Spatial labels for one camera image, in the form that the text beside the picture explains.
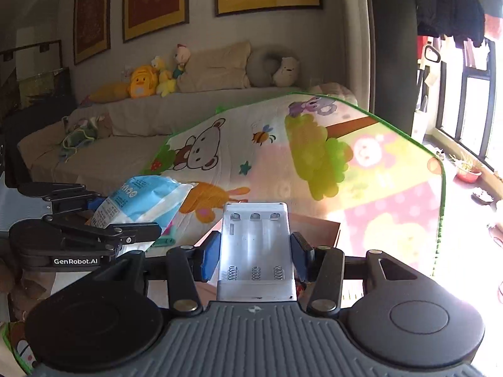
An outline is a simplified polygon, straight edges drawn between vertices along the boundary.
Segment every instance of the blue and white package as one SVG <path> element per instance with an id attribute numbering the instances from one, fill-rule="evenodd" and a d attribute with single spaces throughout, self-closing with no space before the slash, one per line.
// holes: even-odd
<path id="1" fill-rule="evenodd" d="M 98 207 L 91 225 L 106 228 L 109 224 L 156 222 L 164 231 L 192 188 L 192 184 L 181 184 L 169 177 L 130 178 Z M 124 246 L 120 254 L 134 249 L 146 251 L 152 243 Z"/>

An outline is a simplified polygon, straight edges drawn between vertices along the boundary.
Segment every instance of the cartoon bear print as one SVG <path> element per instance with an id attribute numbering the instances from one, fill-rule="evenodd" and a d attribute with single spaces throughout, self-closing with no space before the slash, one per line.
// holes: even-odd
<path id="1" fill-rule="evenodd" d="M 220 118 L 198 137 L 190 136 L 185 146 L 177 150 L 173 170 L 189 169 L 210 170 L 218 163 L 220 145 L 220 127 L 225 119 Z"/>

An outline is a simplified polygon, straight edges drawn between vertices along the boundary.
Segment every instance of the battery spring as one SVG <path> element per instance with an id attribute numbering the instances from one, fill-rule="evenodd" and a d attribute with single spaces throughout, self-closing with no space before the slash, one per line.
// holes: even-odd
<path id="1" fill-rule="evenodd" d="M 251 279 L 253 281 L 260 281 L 260 267 L 259 266 L 254 266 L 251 269 Z"/>
<path id="2" fill-rule="evenodd" d="M 237 281 L 237 266 L 230 266 L 227 271 L 227 279 L 229 281 Z"/>
<path id="3" fill-rule="evenodd" d="M 276 281 L 282 281 L 285 279 L 285 271 L 281 268 L 280 265 L 274 267 L 274 279 Z"/>

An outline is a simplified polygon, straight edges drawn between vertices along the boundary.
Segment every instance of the black jacket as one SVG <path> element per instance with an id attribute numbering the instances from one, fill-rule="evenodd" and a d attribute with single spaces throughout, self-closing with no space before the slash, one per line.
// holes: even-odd
<path id="1" fill-rule="evenodd" d="M 461 47 L 468 38 L 474 46 L 484 40 L 484 10 L 479 0 L 416 0 L 417 34 L 453 36 Z"/>

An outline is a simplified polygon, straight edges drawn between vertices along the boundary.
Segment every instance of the beige sofa cover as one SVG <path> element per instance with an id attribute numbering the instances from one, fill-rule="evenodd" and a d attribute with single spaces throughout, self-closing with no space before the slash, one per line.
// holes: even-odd
<path id="1" fill-rule="evenodd" d="M 251 88 L 198 93 L 174 93 L 95 105 L 75 110 L 71 124 L 108 112 L 113 134 L 79 149 L 66 162 L 58 160 L 65 137 L 62 122 L 30 134 L 18 147 L 33 181 L 80 183 L 108 195 L 138 175 L 168 135 L 184 131 L 226 108 L 280 96 L 297 88 Z"/>

